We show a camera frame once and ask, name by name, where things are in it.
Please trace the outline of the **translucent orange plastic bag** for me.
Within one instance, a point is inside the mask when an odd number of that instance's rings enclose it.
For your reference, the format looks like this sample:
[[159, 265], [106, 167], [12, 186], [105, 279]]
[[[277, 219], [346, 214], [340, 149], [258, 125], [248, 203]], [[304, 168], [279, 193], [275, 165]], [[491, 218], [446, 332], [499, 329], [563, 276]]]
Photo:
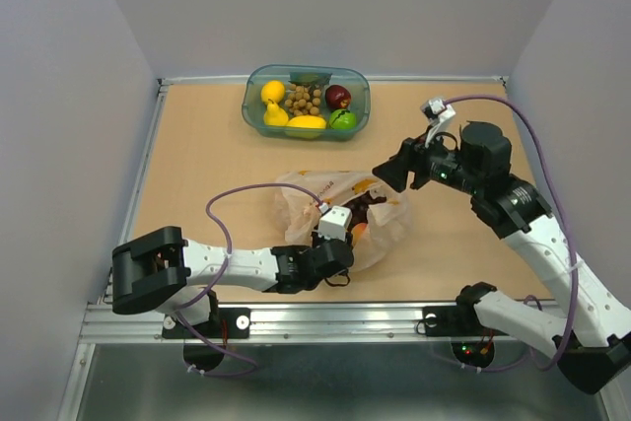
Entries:
[[[277, 181], [307, 189], [331, 207], [344, 207], [346, 202], [366, 191], [386, 197], [385, 203], [370, 206], [368, 230], [353, 246], [354, 272], [383, 260], [411, 229], [411, 210], [406, 196], [393, 191], [369, 172], [298, 171], [281, 175]], [[310, 197], [285, 186], [275, 190], [273, 215], [285, 242], [290, 245], [307, 244], [319, 217]]]

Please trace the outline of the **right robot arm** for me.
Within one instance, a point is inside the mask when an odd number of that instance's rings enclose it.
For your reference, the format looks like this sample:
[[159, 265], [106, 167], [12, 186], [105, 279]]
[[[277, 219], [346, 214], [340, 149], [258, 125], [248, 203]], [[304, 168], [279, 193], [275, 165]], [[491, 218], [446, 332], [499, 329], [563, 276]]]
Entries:
[[509, 334], [554, 360], [578, 390], [595, 394], [630, 365], [630, 310], [570, 251], [550, 205], [512, 174], [511, 156], [498, 126], [470, 121], [454, 149], [442, 133], [425, 132], [405, 139], [373, 174], [397, 192], [435, 181], [469, 195], [476, 217], [527, 263], [565, 315], [551, 316], [477, 283], [456, 299], [456, 326]]

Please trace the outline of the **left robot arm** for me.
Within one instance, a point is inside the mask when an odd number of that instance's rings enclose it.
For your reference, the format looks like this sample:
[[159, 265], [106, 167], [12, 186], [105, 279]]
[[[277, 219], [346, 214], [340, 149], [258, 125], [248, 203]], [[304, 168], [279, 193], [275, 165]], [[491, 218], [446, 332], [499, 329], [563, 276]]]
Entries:
[[344, 240], [316, 237], [313, 246], [229, 250], [187, 240], [180, 227], [167, 226], [112, 251], [112, 310], [167, 315], [190, 303], [185, 324], [207, 336], [218, 328], [220, 314], [207, 299], [195, 299], [201, 285], [293, 295], [348, 272], [353, 263]]

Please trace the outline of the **purple grape bunch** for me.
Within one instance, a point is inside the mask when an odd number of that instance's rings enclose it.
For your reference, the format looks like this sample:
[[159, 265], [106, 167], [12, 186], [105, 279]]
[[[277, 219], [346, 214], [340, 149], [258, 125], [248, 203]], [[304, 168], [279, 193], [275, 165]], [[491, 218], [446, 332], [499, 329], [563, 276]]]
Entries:
[[377, 195], [372, 191], [366, 191], [361, 195], [357, 195], [353, 199], [344, 204], [344, 207], [351, 211], [351, 220], [349, 227], [353, 228], [358, 224], [368, 223], [368, 211], [371, 205], [382, 204], [386, 202], [384, 195]]

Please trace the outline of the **pink peach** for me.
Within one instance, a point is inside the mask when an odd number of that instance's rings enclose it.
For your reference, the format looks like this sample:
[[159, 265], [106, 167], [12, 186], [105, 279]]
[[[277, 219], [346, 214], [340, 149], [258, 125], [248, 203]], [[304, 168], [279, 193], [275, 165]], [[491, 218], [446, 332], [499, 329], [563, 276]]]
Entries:
[[362, 236], [367, 232], [367, 230], [368, 224], [366, 222], [360, 222], [354, 225], [350, 230], [350, 234], [352, 237], [351, 245], [355, 246], [359, 242], [359, 240], [362, 239]]

